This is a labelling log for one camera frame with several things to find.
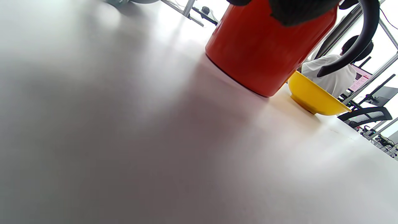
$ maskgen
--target table surface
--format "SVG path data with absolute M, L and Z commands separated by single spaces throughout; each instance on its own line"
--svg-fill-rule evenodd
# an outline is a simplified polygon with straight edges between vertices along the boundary
M 1 223 L 396 223 L 394 159 L 236 84 L 161 2 L 5 1 L 0 26 Z

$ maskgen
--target red container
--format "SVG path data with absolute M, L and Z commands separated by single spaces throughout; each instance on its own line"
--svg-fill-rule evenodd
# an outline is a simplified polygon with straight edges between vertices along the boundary
M 273 96 L 332 29 L 337 7 L 293 27 L 270 14 L 267 0 L 230 5 L 206 46 L 214 64 L 262 96 Z

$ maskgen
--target computer monitor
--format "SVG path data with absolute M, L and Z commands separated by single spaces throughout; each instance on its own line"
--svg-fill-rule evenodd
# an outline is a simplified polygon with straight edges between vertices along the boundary
M 398 88 L 383 86 L 365 102 L 375 106 L 384 106 L 398 93 Z
M 363 86 L 363 84 L 365 84 L 365 82 L 368 81 L 368 79 L 370 79 L 370 77 L 372 76 L 372 74 L 368 73 L 367 71 L 353 65 L 352 66 L 355 71 L 357 72 L 357 76 L 355 78 L 355 82 L 348 88 L 349 91 L 351 92 L 355 92 L 357 91 L 361 86 Z

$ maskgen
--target white shirt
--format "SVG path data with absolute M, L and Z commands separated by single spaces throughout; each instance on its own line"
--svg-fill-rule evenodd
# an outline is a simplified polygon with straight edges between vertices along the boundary
M 327 55 L 317 60 L 303 63 L 301 73 L 337 98 L 354 83 L 355 77 L 357 76 L 357 72 L 354 68 L 351 65 L 347 65 L 326 76 L 320 78 L 316 76 L 322 66 L 330 64 L 339 58 L 341 58 L 340 55 Z

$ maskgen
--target black mesh chair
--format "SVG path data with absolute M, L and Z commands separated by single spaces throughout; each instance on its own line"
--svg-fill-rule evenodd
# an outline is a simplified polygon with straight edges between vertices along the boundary
M 388 112 L 387 108 L 383 106 L 368 107 L 352 112 L 348 112 L 338 116 L 338 118 L 348 124 L 351 128 L 356 128 L 363 124 L 382 121 L 382 120 L 392 120 L 391 114 Z

